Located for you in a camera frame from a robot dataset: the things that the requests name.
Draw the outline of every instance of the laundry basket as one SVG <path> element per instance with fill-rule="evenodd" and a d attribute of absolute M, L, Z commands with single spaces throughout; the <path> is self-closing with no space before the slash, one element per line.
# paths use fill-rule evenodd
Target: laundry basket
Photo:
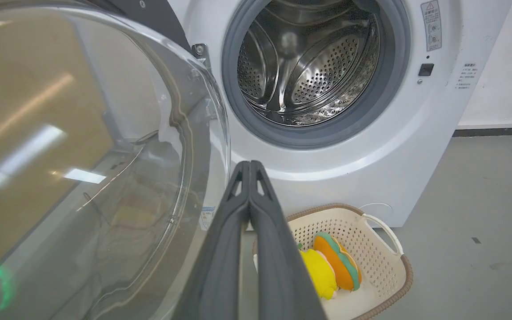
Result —
<path fill-rule="evenodd" d="M 355 259 L 362 272 L 360 289 L 338 290 L 331 300 L 322 300 L 330 320 L 367 320 L 373 318 L 402 298 L 414 278 L 410 261 L 393 231 L 378 218 L 345 204 L 330 204 L 287 217 L 296 243 L 302 250 L 313 247 L 318 232 L 337 238 Z M 378 224 L 393 242 L 389 247 L 368 224 Z M 254 241 L 254 265 L 258 265 L 258 243 Z"/>

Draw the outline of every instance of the gray floor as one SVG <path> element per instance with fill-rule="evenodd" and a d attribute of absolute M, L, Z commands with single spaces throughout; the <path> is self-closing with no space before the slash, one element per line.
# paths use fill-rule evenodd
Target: gray floor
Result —
<path fill-rule="evenodd" d="M 378 320 L 512 319 L 512 136 L 453 138 L 395 232 L 414 286 Z M 244 240 L 240 312 L 257 319 L 254 234 Z"/>

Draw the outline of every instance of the transparent door glass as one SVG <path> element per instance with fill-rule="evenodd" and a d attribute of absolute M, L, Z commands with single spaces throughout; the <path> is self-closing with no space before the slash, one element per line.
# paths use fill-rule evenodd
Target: transparent door glass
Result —
<path fill-rule="evenodd" d="M 0 319 L 166 316 L 229 162 L 187 51 L 85 4 L 0 4 Z"/>

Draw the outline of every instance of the sticker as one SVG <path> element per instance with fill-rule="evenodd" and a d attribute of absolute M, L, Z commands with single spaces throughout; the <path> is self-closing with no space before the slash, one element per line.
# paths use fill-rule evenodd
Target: sticker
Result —
<path fill-rule="evenodd" d="M 455 89 L 471 89 L 477 81 L 477 65 L 475 63 L 464 63 L 459 77 L 457 77 Z"/>
<path fill-rule="evenodd" d="M 201 226 L 201 230 L 207 231 L 209 229 L 214 216 L 215 207 L 203 207 L 201 216 L 199 217 L 199 225 Z"/>
<path fill-rule="evenodd" d="M 441 48 L 441 17 L 437 0 L 425 2 L 420 6 L 426 29 L 426 51 Z"/>

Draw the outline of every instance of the wall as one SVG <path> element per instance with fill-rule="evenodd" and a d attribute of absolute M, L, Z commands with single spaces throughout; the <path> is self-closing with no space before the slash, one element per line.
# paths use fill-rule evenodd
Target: wall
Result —
<path fill-rule="evenodd" d="M 512 127 L 512 6 L 459 129 Z"/>

